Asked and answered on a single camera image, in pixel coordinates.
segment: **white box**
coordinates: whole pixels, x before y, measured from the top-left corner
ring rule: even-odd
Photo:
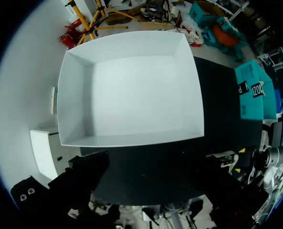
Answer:
[[[198,73],[181,33],[120,33],[68,50],[57,99],[64,146],[138,146],[204,136]]]

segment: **wire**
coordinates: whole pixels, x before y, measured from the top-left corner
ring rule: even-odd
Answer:
[[[192,222],[192,224],[194,225],[195,229],[198,229],[197,226],[195,225],[195,222]]]
[[[165,218],[166,221],[170,224],[171,228],[174,229],[174,227],[172,226],[172,224],[170,223],[169,219]]]

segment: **black table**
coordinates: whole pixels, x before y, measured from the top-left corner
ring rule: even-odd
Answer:
[[[154,205],[188,200],[196,190],[181,161],[182,150],[207,155],[259,146],[262,121],[240,119],[237,81],[233,69],[194,58],[200,79],[204,137],[150,146],[108,148],[110,166],[94,195],[122,205]],[[102,148],[81,148],[82,155]]]

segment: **screw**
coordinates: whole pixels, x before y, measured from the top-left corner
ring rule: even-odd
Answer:
[[[30,188],[30,189],[28,189],[28,194],[30,195],[30,194],[34,194],[35,193],[35,190],[33,189],[33,188]]]
[[[20,196],[20,200],[21,201],[24,201],[24,200],[26,200],[27,199],[27,196],[25,195],[25,194],[22,194],[21,196]]]

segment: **white wall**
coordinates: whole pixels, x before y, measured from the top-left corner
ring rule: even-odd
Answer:
[[[58,83],[69,14],[60,1],[46,0],[14,35],[0,64],[0,175],[7,189],[38,171],[30,129],[56,125],[50,114],[52,87]]]
[[[62,2],[63,6],[69,3],[69,0],[60,1]],[[86,17],[87,21],[90,22],[93,18],[92,14],[95,14],[97,9],[95,0],[75,0],[75,3],[80,12]],[[71,6],[67,6],[66,9],[71,15],[76,14]]]

